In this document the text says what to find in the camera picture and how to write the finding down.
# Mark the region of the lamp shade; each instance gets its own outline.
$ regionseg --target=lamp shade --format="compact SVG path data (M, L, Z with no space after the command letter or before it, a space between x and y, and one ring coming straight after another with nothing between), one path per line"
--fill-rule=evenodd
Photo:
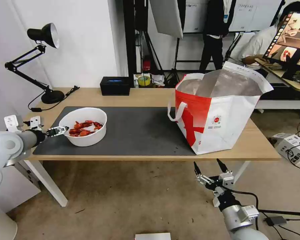
M44 25L42 29L29 28L27 34L34 41L44 41L51 47L59 48L59 37L53 23Z

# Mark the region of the floor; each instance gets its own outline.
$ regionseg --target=floor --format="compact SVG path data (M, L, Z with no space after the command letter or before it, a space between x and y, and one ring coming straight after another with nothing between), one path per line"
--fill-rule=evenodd
M292 111L253 113L265 134L295 133L300 119ZM234 169L236 162L226 163ZM203 174L220 173L216 161L200 162ZM171 239L230 239L223 216L211 204L213 194L195 181L192 162L58 162L45 168L68 198L61 208L43 191L12 210L16 240L130 239L136 233L170 232ZM236 189L259 197L259 208L300 211L300 170L287 160L253 162ZM253 197L237 195L242 204ZM280 239L259 220L269 239ZM286 225L300 233L300 222ZM285 239L300 237L279 229Z

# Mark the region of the shopping bag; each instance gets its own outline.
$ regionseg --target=shopping bag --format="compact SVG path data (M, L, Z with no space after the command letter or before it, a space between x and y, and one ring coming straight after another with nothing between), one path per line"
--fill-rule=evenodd
M260 96L273 90L258 72L225 62L221 70L184 76L175 89L175 118L196 154L231 149Z

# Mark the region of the desk lamp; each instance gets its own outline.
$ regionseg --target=desk lamp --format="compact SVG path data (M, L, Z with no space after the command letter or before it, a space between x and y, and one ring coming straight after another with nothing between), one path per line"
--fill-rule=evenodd
M20 77L23 77L24 79L28 80L29 82L33 83L39 88L42 88L45 92L41 97L41 101L43 103L52 104L52 103L57 103L62 101L64 99L63 92L53 91L49 88L49 85L39 82L18 70L18 68L21 67L22 65L26 64L27 62L30 62L31 60L45 53L46 45L42 44L43 41L46 42L46 44L50 45L51 47L59 48L59 37L55 25L53 23L48 23L42 29L29 28L27 34L28 37L34 40L38 45L31 51L21 55L20 57L14 59L13 61L7 62L4 66L9 71L14 72L15 74L19 75ZM28 54L36 50L39 50L40 53L38 53L37 55L29 59L21 60L21 58L27 56Z

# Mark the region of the lamp base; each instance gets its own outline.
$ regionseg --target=lamp base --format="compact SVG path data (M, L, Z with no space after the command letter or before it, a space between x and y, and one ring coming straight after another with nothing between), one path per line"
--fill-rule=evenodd
M61 91L46 92L42 95L41 101L45 104L58 103L64 99L64 93Z

